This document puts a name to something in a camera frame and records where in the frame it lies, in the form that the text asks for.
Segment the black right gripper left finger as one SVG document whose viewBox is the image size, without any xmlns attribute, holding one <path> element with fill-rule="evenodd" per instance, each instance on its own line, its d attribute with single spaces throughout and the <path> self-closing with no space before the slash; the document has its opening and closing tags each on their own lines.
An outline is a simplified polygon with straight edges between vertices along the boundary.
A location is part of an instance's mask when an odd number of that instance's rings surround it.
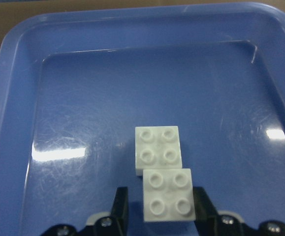
<svg viewBox="0 0 285 236">
<path fill-rule="evenodd" d="M 128 188 L 118 187 L 111 208 L 110 218 L 115 236 L 126 236 L 129 220 Z"/>
</svg>

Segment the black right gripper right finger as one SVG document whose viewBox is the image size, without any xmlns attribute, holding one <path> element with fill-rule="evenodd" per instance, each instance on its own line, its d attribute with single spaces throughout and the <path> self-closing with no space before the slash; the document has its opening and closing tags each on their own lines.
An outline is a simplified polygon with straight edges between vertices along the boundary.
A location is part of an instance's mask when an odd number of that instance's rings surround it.
<svg viewBox="0 0 285 236">
<path fill-rule="evenodd" d="M 203 187 L 193 187 L 195 221 L 200 236 L 218 235 L 218 213 Z"/>
</svg>

